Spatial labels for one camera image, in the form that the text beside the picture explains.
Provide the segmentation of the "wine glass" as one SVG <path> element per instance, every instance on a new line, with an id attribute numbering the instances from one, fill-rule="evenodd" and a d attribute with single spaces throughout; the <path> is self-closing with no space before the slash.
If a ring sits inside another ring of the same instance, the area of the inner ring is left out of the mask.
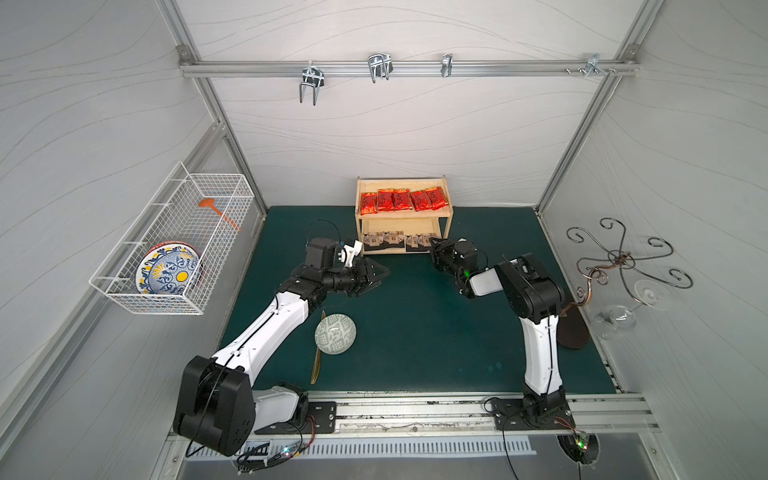
<path id="1" fill-rule="evenodd" d="M 634 285 L 634 299 L 629 305 L 609 305 L 599 312 L 593 321 L 597 335 L 604 340 L 621 336 L 634 329 L 636 312 L 641 308 L 658 311 L 672 309 L 669 290 L 652 280 L 638 280 Z"/>

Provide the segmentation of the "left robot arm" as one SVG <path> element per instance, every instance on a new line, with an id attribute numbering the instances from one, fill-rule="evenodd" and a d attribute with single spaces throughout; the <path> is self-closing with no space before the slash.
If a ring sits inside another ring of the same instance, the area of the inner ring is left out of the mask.
<path id="1" fill-rule="evenodd" d="M 276 290 L 270 304 L 234 340 L 212 357 L 185 366 L 172 430 L 191 445 L 232 456 L 248 437 L 278 424 L 303 428 L 309 401 L 287 384 L 256 390 L 259 373 L 278 347 L 331 293 L 362 296 L 391 271 L 364 257 L 359 241 L 314 238 L 302 264 Z"/>

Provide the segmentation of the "gold knife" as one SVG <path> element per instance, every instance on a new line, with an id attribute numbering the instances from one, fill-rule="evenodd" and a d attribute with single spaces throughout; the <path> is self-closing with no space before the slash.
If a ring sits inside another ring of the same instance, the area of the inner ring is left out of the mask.
<path id="1" fill-rule="evenodd" d="M 321 320 L 320 320 L 320 322 L 318 323 L 318 325 L 315 328 L 314 340 L 315 340 L 316 350 L 315 350 L 315 356 L 314 356 L 314 360 L 313 360 L 313 366 L 312 366 L 311 377 L 310 377 L 310 384 L 311 385 L 315 385 L 317 383 L 317 381 L 319 379 L 319 376 L 320 376 L 320 372 L 321 372 L 323 351 L 321 350 L 318 341 L 319 341 L 320 337 L 322 336 L 322 334 L 321 334 L 321 324 L 325 321 L 326 317 L 327 317 L 326 312 L 322 311 L 321 312 Z"/>

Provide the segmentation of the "orange spatula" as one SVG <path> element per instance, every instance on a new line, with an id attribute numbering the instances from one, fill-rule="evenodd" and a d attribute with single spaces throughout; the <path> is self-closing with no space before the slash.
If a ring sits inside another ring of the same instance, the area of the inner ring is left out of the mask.
<path id="1" fill-rule="evenodd" d="M 199 203 L 198 206 L 200 208 L 208 208 L 212 210 L 214 213 L 216 213 L 221 219 L 223 219 L 225 222 L 227 222 L 230 226 L 232 226 L 237 231 L 241 230 L 241 227 L 235 223 L 232 219 L 227 217 L 221 210 L 219 210 L 216 207 L 215 200 L 213 198 L 203 198 Z"/>

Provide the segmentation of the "green patterned bowl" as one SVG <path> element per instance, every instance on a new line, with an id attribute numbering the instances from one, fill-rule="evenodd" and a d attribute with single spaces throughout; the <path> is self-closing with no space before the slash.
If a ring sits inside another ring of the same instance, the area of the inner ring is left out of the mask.
<path id="1" fill-rule="evenodd" d="M 316 347 L 327 355 L 339 355 L 348 351 L 356 336 L 355 322 L 351 317 L 340 313 L 323 317 L 314 334 Z"/>

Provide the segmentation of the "metal scroll glass holder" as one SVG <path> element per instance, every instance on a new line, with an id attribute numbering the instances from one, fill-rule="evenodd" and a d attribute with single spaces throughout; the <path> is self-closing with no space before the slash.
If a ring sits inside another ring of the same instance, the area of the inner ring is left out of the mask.
<path id="1" fill-rule="evenodd" d="M 579 275 L 585 285 L 577 289 L 576 296 L 567 303 L 560 313 L 561 326 L 557 333 L 557 342 L 569 350 L 581 349 L 589 342 L 592 322 L 587 322 L 578 315 L 579 310 L 588 306 L 595 298 L 595 287 L 606 286 L 611 280 L 610 274 L 616 273 L 621 286 L 629 299 L 634 299 L 634 285 L 638 280 L 652 280 L 661 283 L 668 290 L 689 290 L 694 286 L 693 278 L 684 270 L 670 268 L 664 277 L 648 273 L 640 268 L 643 262 L 667 259 L 675 253 L 675 248 L 666 239 L 651 236 L 647 246 L 653 251 L 651 255 L 631 253 L 626 247 L 627 227 L 617 218 L 603 217 L 599 220 L 602 229 L 620 232 L 619 244 L 616 248 L 603 245 L 589 230 L 573 226 L 566 231 L 567 238 L 575 244 L 583 244 L 591 240 L 602 252 L 601 257 L 581 257 L 576 261 Z"/>

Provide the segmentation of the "red tea bag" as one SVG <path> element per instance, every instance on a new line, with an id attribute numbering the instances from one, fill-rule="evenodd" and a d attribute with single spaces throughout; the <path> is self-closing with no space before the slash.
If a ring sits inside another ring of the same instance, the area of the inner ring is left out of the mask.
<path id="1" fill-rule="evenodd" d="M 409 189 L 395 189 L 392 192 L 392 201 L 395 211 L 409 211 L 413 209 Z"/>
<path id="2" fill-rule="evenodd" d="M 360 196 L 360 215 L 371 215 L 378 212 L 378 193 L 364 192 Z"/>
<path id="3" fill-rule="evenodd" d="M 377 192 L 377 211 L 392 212 L 395 210 L 394 191 L 392 189 L 379 189 Z"/>
<path id="4" fill-rule="evenodd" d="M 413 209 L 417 212 L 429 211 L 432 209 L 431 199 L 425 190 L 411 191 L 410 200 Z"/>
<path id="5" fill-rule="evenodd" d="M 440 210 L 449 205 L 444 190 L 440 186 L 428 188 L 425 190 L 425 193 L 429 198 L 432 210 Z"/>

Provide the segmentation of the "wooden two-tier shelf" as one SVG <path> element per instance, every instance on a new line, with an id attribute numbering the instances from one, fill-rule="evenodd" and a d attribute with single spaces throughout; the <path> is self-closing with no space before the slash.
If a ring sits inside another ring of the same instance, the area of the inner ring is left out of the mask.
<path id="1" fill-rule="evenodd" d="M 446 195 L 449 205 L 440 210 L 417 212 L 392 211 L 380 212 L 371 215 L 360 215 L 360 196 L 364 192 L 378 192 L 379 189 L 410 189 L 411 191 L 425 190 L 440 186 Z M 440 238 L 449 236 L 454 217 L 454 207 L 445 176 L 436 178 L 390 178 L 390 179 L 357 179 L 355 221 L 358 240 L 363 244 L 363 235 L 367 232 L 403 231 L 406 235 L 436 234 Z M 407 252 L 404 248 L 385 248 L 375 251 L 366 251 L 363 245 L 364 255 L 386 254 L 420 254 L 422 252 Z"/>

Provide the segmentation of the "aluminium top rail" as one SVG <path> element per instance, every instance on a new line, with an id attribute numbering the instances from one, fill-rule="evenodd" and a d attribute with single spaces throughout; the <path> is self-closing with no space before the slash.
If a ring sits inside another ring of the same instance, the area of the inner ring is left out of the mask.
<path id="1" fill-rule="evenodd" d="M 394 78 L 442 78 L 441 60 L 392 60 Z M 577 69 L 588 59 L 581 60 L 461 60 L 453 58 L 449 78 L 485 77 L 580 77 L 569 76 L 563 69 Z M 617 75 L 634 76 L 641 64 L 632 61 L 600 59 L 602 66 L 615 68 Z M 325 78 L 370 78 L 366 60 L 352 61 L 200 61 L 181 64 L 186 78 L 290 78 L 298 80 L 309 65 L 320 68 Z"/>

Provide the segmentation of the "metal loop hook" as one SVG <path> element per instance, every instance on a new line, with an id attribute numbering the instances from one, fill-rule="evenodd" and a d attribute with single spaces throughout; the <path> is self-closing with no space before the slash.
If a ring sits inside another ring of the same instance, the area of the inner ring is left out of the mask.
<path id="1" fill-rule="evenodd" d="M 378 79 L 390 79 L 393 71 L 392 57 L 387 53 L 376 53 L 367 59 L 369 74 L 373 83 Z"/>

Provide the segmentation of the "metal clamp hook right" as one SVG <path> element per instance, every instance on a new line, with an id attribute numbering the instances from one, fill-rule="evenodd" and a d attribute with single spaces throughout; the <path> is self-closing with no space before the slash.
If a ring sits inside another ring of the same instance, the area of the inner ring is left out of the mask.
<path id="1" fill-rule="evenodd" d="M 615 68 L 602 66 L 600 56 L 597 53 L 590 56 L 583 66 L 575 70 L 564 68 L 563 71 L 569 76 L 580 76 L 584 79 L 589 77 L 609 77 L 618 74 Z"/>

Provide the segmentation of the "brown tea bag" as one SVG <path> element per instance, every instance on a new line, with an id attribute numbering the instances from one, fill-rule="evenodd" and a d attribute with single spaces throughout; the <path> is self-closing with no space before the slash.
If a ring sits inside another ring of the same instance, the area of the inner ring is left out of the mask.
<path id="1" fill-rule="evenodd" d="M 381 250 L 388 247 L 384 232 L 367 232 L 363 235 L 363 245 L 366 251 Z"/>
<path id="2" fill-rule="evenodd" d="M 433 233 L 422 234 L 420 236 L 419 244 L 429 249 L 434 242 L 437 242 L 439 240 L 440 240 L 440 237 L 437 236 L 436 234 L 433 234 Z"/>
<path id="3" fill-rule="evenodd" d="M 422 252 L 425 247 L 421 243 L 420 235 L 406 235 L 405 249 L 407 252 Z"/>
<path id="4" fill-rule="evenodd" d="M 383 233 L 383 241 L 387 248 L 404 248 L 405 234 L 403 231 L 387 231 Z"/>

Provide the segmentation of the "blue yellow patterned plate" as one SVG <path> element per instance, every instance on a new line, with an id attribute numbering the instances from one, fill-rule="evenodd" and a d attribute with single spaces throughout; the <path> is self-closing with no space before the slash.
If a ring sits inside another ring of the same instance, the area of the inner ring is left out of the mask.
<path id="1" fill-rule="evenodd" d="M 139 261 L 135 285 L 141 294 L 182 295 L 199 279 L 200 265 L 200 255 L 192 246 L 166 242 Z"/>

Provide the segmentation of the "metal double hook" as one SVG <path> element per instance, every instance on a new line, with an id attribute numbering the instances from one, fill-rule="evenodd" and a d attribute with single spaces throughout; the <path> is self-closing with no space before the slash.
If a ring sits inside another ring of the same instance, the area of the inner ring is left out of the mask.
<path id="1" fill-rule="evenodd" d="M 299 102 L 303 103 L 307 92 L 311 91 L 312 105 L 316 106 L 319 98 L 320 89 L 325 84 L 324 72 L 314 66 L 309 65 L 302 70 L 301 82 L 299 84 Z"/>

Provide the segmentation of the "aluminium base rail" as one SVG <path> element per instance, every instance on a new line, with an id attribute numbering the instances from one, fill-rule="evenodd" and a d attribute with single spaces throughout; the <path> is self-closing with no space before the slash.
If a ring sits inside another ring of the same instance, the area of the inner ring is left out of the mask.
<path id="1" fill-rule="evenodd" d="M 335 431 L 324 437 L 383 436 L 484 436 L 499 430 L 483 408 L 490 397 L 521 398 L 500 392 L 376 392 L 312 391 L 308 401 L 334 401 L 338 404 Z M 576 430 L 602 433 L 657 432 L 658 421 L 640 394 L 572 395 L 568 399 L 576 427 L 571 431 L 507 431 L 515 435 L 565 435 Z M 254 415 L 236 412 L 222 421 L 195 423 L 184 419 L 177 434 L 197 442 L 209 441 L 217 447 L 241 446 L 259 436 L 256 430 L 278 423 L 262 412 Z"/>

